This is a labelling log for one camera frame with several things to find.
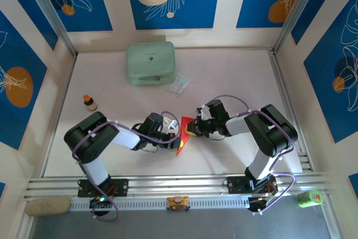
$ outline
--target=gray floor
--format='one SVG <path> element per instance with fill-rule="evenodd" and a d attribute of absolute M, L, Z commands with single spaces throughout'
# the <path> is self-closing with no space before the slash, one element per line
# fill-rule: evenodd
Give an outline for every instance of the gray floor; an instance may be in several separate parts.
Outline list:
<path fill-rule="evenodd" d="M 284 197 L 262 216 L 245 209 L 192 210 L 187 213 L 123 211 L 115 223 L 96 221 L 88 212 L 36 218 L 31 239 L 78 238 L 330 238 L 321 208 L 299 208 Z"/>

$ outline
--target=white tabletop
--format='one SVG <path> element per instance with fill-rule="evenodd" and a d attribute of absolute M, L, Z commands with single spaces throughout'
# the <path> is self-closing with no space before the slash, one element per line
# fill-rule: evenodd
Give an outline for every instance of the white tabletop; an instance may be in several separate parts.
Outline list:
<path fill-rule="evenodd" d="M 82 175 L 63 137 L 71 127 L 91 114 L 83 104 L 85 94 L 98 104 L 97 111 L 126 126 L 143 122 L 151 112 L 165 110 L 178 118 L 195 118 L 197 107 L 222 94 L 244 99 L 251 109 L 273 104 L 285 115 L 267 51 L 177 49 L 176 60 L 177 73 L 190 81 L 179 96 L 169 92 L 169 85 L 129 85 L 124 51 L 79 53 L 45 176 Z M 230 115 L 244 110 L 236 100 L 225 98 L 222 101 Z M 175 150 L 135 152 L 110 144 L 101 158 L 112 176 L 240 174 L 252 162 L 257 150 L 255 140 L 247 133 L 223 141 L 190 137 L 177 157 Z M 285 156 L 275 170 L 302 172 L 297 153 Z"/>

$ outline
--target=enclosure wall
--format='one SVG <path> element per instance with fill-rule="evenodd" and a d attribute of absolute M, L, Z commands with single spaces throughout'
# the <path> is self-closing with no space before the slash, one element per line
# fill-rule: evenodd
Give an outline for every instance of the enclosure wall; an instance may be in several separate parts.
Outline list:
<path fill-rule="evenodd" d="M 326 0 L 296 45 L 278 54 L 316 171 L 330 174 L 331 199 L 345 238 L 358 235 L 357 0 Z"/>
<path fill-rule="evenodd" d="M 23 195 L 29 178 L 39 176 L 73 57 L 60 41 L 52 50 L 17 0 L 0 0 L 0 22 L 0 238 L 16 238 Z"/>

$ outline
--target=green can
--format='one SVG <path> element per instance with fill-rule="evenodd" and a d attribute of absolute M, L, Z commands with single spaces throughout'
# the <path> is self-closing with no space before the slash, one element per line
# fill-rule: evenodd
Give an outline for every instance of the green can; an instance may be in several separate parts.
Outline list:
<path fill-rule="evenodd" d="M 312 207 L 323 203 L 323 193 L 319 190 L 310 190 L 296 196 L 296 202 L 300 207 Z"/>

